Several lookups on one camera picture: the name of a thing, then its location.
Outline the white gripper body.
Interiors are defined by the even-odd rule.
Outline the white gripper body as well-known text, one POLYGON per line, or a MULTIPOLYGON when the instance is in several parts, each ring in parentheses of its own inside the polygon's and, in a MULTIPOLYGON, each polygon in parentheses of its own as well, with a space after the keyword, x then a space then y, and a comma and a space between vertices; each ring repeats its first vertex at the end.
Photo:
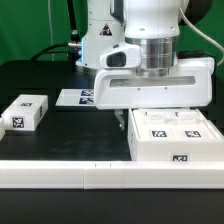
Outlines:
POLYGON ((98 109, 151 109, 207 106, 212 99, 211 57, 180 59, 161 77, 136 69, 101 69, 94 82, 98 109))

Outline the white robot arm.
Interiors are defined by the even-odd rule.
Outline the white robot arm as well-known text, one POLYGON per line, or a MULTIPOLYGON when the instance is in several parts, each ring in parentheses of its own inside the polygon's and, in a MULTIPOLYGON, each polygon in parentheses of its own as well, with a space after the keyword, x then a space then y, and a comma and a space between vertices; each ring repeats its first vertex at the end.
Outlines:
POLYGON ((95 75, 99 109, 206 106, 209 56, 178 53, 189 0, 87 0, 88 28, 77 65, 95 75))

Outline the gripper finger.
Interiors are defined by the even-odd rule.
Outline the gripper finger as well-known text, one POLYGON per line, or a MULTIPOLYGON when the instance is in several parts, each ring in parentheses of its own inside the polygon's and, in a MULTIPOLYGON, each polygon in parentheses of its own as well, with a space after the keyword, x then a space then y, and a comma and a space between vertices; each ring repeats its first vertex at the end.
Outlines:
POLYGON ((119 121, 119 126, 122 130, 125 129, 125 119, 124 119, 124 114, 123 114, 123 110, 121 109, 116 109, 114 111, 115 117, 117 118, 117 120, 119 121))

